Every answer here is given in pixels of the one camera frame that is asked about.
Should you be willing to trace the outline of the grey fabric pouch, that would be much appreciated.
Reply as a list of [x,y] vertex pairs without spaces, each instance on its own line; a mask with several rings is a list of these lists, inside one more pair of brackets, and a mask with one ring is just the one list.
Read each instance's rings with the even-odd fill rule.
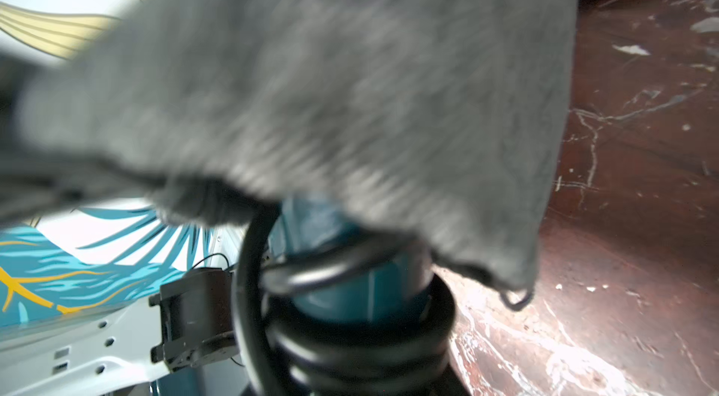
[[36,150],[330,199],[533,289],[577,0],[146,0],[20,92]]

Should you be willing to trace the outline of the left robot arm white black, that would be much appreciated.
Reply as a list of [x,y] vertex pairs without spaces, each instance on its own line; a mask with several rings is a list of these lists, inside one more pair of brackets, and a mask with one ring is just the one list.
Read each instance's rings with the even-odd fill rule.
[[4,395],[105,395],[238,354],[232,275],[198,268],[158,293],[1,330]]

